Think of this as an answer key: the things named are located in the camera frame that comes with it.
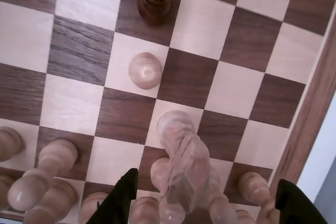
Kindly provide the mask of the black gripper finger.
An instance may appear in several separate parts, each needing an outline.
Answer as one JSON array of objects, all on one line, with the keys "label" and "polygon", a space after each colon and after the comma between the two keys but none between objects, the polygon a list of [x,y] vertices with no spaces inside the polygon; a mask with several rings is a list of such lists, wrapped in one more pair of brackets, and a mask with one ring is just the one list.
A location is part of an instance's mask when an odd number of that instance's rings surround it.
[{"label": "black gripper finger", "polygon": [[128,223],[131,201],[138,189],[137,168],[129,169],[88,220],[88,223]]},{"label": "black gripper finger", "polygon": [[278,183],[275,208],[280,211],[280,224],[327,224],[310,199],[292,182]]}]

